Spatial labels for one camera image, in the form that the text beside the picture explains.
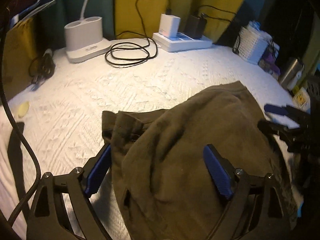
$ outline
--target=purple item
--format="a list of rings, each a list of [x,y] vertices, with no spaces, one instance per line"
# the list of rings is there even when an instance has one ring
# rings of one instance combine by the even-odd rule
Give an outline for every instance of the purple item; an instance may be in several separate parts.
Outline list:
[[[280,73],[280,69],[276,66],[276,64],[275,64],[276,59],[275,59],[275,57],[273,57],[272,52],[271,52],[270,50],[267,49],[267,50],[264,52],[264,54],[263,54],[263,56],[262,56],[262,59],[263,59],[265,62],[269,63],[270,69],[271,69],[272,71],[274,71],[277,75],[280,76],[280,74],[281,74],[281,73]]]

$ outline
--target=olive green cloth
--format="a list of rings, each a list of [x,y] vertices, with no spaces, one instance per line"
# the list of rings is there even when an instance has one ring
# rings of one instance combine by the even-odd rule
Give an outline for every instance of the olive green cloth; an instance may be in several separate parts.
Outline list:
[[[112,183],[131,238],[206,239],[224,208],[203,161],[207,144],[250,175],[274,173],[293,221],[289,176],[282,154],[257,128],[262,118],[240,82],[208,87],[170,110],[104,111]]]

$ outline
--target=power adapter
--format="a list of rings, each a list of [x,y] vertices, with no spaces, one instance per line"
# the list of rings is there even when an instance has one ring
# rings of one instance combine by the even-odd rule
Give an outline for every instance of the power adapter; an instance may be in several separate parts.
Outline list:
[[[186,27],[184,28],[184,34],[193,39],[201,39],[204,33],[207,20],[201,16],[189,15]]]
[[[159,34],[167,38],[175,38],[177,36],[180,18],[174,15],[161,14]]]

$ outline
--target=white basket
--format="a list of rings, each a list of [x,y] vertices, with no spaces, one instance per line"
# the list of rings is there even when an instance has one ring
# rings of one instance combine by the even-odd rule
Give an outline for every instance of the white basket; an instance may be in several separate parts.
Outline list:
[[[258,64],[264,51],[268,46],[271,36],[265,32],[258,32],[255,29],[248,30],[242,27],[240,30],[239,56],[252,64]],[[238,46],[239,37],[235,42],[234,48]]]

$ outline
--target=yellow curtain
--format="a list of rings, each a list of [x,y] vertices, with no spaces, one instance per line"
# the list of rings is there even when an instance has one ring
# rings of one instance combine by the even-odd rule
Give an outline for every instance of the yellow curtain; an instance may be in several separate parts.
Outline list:
[[[143,34],[141,20],[135,8],[136,0],[115,0],[115,35],[123,31]],[[165,12],[167,0],[140,0],[139,11],[149,37],[159,29],[161,13]],[[121,39],[136,38],[134,34],[123,34]]]
[[[115,31],[119,34],[125,30],[142,33],[140,18],[135,9],[136,0],[115,0]],[[183,30],[190,13],[202,4],[208,4],[223,10],[237,12],[243,0],[171,0],[172,14],[181,18],[180,30]],[[148,36],[158,32],[160,15],[165,12],[166,0],[140,0],[139,10],[146,25]],[[233,14],[220,12],[211,8],[203,8],[204,12],[212,17],[232,20]],[[225,21],[208,19],[205,35],[216,42],[229,23]],[[123,35],[121,38],[132,38],[134,35]]]
[[[31,18],[11,29],[5,40],[3,76],[8,100],[30,84],[28,67],[37,56],[35,21]]]

